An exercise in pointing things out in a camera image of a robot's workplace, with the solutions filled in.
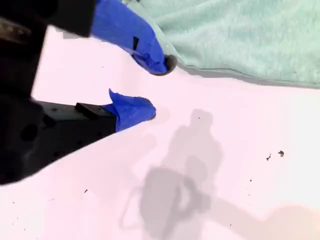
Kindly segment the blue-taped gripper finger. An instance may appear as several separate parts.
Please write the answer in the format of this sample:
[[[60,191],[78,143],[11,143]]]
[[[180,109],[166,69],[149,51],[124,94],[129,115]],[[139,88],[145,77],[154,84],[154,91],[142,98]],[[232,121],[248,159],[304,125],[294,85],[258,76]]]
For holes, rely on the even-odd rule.
[[[119,0],[48,0],[46,11],[56,14],[66,7],[63,23],[80,27],[92,14],[90,37],[111,43],[127,52],[152,75],[167,75],[177,58],[164,52],[153,28]]]
[[[44,116],[37,142],[37,162],[56,160],[117,132],[152,120],[156,108],[146,98],[108,91],[111,103],[65,105],[41,102]]]

